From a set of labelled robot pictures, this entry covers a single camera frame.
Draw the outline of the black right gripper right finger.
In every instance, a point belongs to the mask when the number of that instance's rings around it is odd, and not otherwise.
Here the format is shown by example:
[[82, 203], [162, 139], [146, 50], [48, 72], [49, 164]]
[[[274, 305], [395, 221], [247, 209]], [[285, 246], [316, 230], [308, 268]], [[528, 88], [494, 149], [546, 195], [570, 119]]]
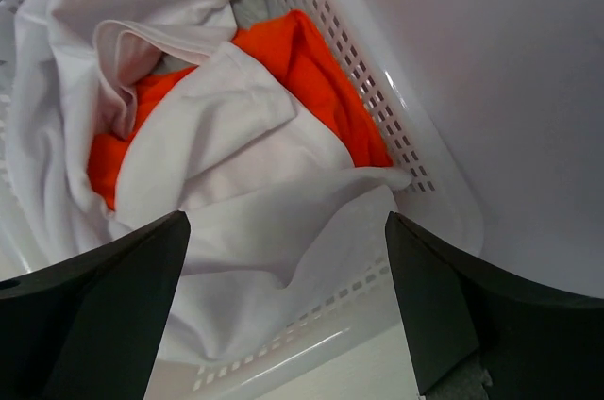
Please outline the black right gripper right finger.
[[489, 399], [602, 398], [602, 299], [509, 273], [397, 212], [385, 237], [421, 394], [469, 374]]

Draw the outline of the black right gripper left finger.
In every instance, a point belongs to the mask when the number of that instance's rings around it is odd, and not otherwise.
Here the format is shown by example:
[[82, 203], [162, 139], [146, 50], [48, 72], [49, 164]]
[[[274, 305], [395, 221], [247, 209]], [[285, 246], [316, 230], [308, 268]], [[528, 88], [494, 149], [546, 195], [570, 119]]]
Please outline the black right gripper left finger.
[[2, 398], [144, 398], [190, 234], [175, 211], [2, 281]]

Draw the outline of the white t-shirt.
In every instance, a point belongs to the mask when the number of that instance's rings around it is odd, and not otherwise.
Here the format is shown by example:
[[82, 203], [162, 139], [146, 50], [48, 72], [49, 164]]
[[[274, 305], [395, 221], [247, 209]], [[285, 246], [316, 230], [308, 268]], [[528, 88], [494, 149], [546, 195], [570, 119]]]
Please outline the white t-shirt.
[[8, 175], [50, 262], [181, 210], [191, 237], [159, 347], [227, 363], [373, 261], [396, 168], [341, 139], [233, 42], [231, 0], [25, 0]]

